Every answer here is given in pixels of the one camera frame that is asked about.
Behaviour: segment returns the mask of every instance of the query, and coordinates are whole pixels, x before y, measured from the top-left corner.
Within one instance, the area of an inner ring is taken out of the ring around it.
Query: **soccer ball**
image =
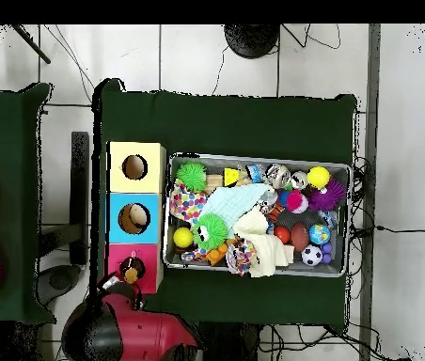
[[[301,259],[304,264],[308,266],[316,266],[323,260],[322,250],[318,246],[308,245],[303,252],[301,252]]]

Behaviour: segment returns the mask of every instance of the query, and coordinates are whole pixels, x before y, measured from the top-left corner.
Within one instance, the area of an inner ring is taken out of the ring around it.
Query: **yellow box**
[[[109,142],[113,193],[161,194],[165,149],[159,143]]]

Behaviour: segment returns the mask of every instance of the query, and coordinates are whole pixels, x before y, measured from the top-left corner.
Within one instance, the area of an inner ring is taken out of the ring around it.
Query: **green spiky ball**
[[[199,235],[199,228],[206,228],[209,239],[207,241],[202,241]],[[228,237],[228,229],[223,222],[221,217],[208,213],[204,216],[199,216],[197,223],[193,228],[194,242],[197,243],[202,249],[213,250],[217,249],[221,243],[223,243]]]
[[[202,164],[184,164],[179,168],[176,177],[189,191],[200,193],[206,188],[206,171]]]

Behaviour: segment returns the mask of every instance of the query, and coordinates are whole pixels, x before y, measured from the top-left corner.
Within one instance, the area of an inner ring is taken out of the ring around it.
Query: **pink box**
[[[108,272],[118,271],[126,258],[136,256],[144,262],[146,273],[137,281],[142,293],[156,293],[164,276],[160,258],[161,246],[157,243],[110,243]]]

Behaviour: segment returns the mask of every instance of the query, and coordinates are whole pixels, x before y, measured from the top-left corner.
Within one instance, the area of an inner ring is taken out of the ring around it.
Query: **light blue cloth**
[[[232,226],[239,218],[253,209],[269,185],[264,183],[247,184],[239,187],[218,187],[209,196],[199,217],[214,213],[223,219],[228,229],[228,238],[234,238]]]

